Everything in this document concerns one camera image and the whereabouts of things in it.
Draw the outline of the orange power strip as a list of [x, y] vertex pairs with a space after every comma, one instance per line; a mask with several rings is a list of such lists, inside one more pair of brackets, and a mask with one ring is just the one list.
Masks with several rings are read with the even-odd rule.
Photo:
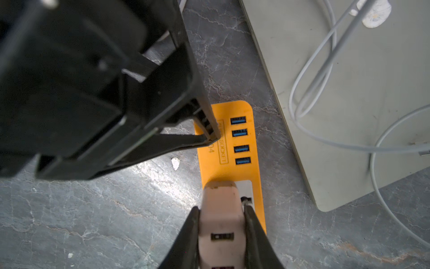
[[266, 231], [253, 109], [239, 100], [214, 104], [212, 110], [221, 138], [197, 150], [202, 186], [213, 180], [234, 181]]

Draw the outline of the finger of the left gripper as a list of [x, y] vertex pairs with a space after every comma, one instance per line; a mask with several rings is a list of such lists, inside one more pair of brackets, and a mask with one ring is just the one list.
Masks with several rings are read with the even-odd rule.
[[173, 1], [172, 3], [176, 12], [176, 19], [171, 28], [171, 39], [175, 48], [181, 46], [185, 47], [188, 55], [191, 69], [190, 86], [192, 100], [196, 104], [197, 109], [197, 111], [193, 113], [193, 121], [195, 126], [199, 127], [201, 133], [206, 136], [207, 141], [217, 141], [221, 138], [221, 133], [208, 100], [208, 95], [203, 84], [203, 79], [199, 73], [193, 50], [190, 46], [180, 3], [178, 1]]
[[131, 167], [150, 159], [168, 154], [174, 151], [196, 149], [206, 147], [218, 140], [213, 133], [210, 137], [202, 135], [177, 135], [157, 134], [143, 144], [125, 154], [114, 165], [104, 168], [100, 174], [107, 175], [115, 171]]

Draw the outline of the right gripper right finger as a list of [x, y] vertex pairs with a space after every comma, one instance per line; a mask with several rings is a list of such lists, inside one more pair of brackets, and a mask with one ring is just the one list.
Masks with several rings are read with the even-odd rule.
[[284, 269], [268, 237], [258, 220], [254, 209], [244, 204], [245, 218], [245, 268], [246, 269]]

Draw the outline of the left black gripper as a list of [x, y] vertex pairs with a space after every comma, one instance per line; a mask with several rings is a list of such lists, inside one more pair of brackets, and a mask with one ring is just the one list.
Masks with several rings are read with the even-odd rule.
[[2, 177], [94, 179], [193, 119], [172, 2], [1, 2]]

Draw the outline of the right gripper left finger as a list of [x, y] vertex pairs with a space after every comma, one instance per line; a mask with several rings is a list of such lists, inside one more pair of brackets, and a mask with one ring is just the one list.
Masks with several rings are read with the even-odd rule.
[[199, 208], [194, 206], [159, 269], [199, 268], [199, 214]]

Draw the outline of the pink charger adapter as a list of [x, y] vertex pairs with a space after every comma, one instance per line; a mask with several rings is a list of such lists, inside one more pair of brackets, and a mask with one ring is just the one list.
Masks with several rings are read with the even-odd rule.
[[245, 250], [245, 215], [236, 184], [208, 182], [199, 214], [200, 268], [244, 269]]

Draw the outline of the white charging cable silver laptop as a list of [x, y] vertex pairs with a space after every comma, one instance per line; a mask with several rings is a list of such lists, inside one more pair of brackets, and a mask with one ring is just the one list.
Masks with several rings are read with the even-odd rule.
[[430, 3], [355, 1], [336, 45], [288, 107], [313, 199], [330, 211], [430, 165]]

